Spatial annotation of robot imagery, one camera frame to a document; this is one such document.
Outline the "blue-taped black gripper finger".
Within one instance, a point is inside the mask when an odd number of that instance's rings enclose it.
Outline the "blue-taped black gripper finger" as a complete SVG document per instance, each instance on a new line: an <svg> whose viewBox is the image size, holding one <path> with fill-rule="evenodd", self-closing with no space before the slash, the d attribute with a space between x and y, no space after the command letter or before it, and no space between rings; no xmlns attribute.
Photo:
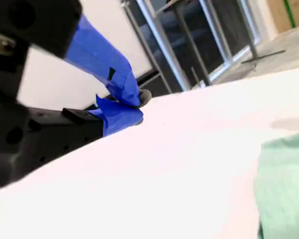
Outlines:
<svg viewBox="0 0 299 239"><path fill-rule="evenodd" d="M83 14L66 57L32 50L32 104L83 108L96 95L138 105L137 77L149 68L117 0L84 0Z"/></svg>
<svg viewBox="0 0 299 239"><path fill-rule="evenodd" d="M137 107L96 96L94 108L61 111L30 109L29 135L36 146L72 149L135 126L144 115Z"/></svg>

